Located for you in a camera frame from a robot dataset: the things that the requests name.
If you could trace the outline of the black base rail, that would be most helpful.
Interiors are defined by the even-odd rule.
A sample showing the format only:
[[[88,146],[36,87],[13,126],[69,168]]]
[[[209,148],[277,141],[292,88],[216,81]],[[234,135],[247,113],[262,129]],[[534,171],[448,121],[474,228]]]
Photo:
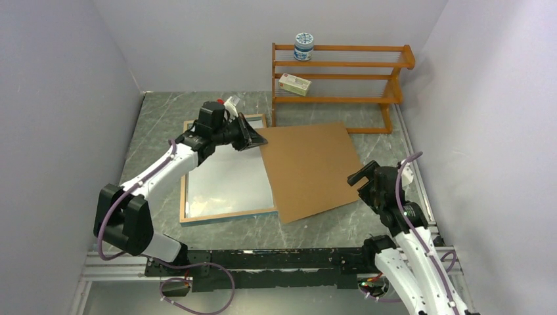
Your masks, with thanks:
[[[169,268],[149,260],[145,276],[166,279],[187,277],[194,292],[217,289],[334,286],[356,289],[378,275],[360,247],[309,249],[190,250],[187,270]]]

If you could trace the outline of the brown cardboard backing board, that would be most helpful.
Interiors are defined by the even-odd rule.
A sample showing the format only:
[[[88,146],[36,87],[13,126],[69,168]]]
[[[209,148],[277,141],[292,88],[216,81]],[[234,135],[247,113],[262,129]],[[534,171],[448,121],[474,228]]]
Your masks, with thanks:
[[[291,223],[359,199],[348,176],[362,167],[342,122],[258,129],[280,221]]]

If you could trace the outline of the blue white ceramic jar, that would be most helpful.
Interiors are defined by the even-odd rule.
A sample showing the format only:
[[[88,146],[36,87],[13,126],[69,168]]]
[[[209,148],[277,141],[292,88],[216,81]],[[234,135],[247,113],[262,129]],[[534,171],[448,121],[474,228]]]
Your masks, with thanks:
[[[299,61],[309,61],[314,50],[314,37],[307,32],[295,36],[294,58]]]

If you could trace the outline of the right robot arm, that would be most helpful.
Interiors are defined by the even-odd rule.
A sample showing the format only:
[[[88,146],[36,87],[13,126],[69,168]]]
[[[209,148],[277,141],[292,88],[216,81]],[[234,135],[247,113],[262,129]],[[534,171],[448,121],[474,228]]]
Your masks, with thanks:
[[[389,230],[364,241],[361,264],[384,278],[398,295],[394,301],[409,314],[472,314],[449,279],[421,207],[405,197],[407,163],[392,167],[371,161],[347,178],[350,186],[364,181],[357,190],[360,199]]]

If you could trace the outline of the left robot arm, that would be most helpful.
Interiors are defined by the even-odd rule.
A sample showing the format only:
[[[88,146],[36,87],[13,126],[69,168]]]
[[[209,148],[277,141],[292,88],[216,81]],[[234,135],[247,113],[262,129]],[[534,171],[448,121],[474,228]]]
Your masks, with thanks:
[[[172,276],[181,275],[190,262],[188,246],[155,231],[152,209],[218,146],[241,152],[267,143],[228,100],[203,103],[191,127],[169,140],[162,157],[131,180],[100,190],[93,226],[100,258],[143,256],[161,263]]]

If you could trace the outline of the orange wooden shelf rack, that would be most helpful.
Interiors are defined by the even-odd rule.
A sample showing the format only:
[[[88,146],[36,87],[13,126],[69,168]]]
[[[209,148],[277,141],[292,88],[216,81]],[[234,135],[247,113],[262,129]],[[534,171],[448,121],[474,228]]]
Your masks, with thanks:
[[[402,103],[401,73],[412,70],[416,58],[410,45],[316,45],[311,60],[294,58],[293,44],[271,45],[271,125],[277,126],[279,109],[287,104],[375,106],[378,123],[348,127],[351,134],[393,132],[391,106]],[[312,82],[306,96],[279,88],[282,74]]]

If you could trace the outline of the small white green box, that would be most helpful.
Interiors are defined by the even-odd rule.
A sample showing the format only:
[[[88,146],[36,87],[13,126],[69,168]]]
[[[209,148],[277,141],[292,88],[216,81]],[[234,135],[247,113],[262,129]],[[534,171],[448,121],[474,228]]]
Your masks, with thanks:
[[[299,96],[306,96],[311,84],[310,80],[288,73],[282,74],[278,81],[280,89]]]

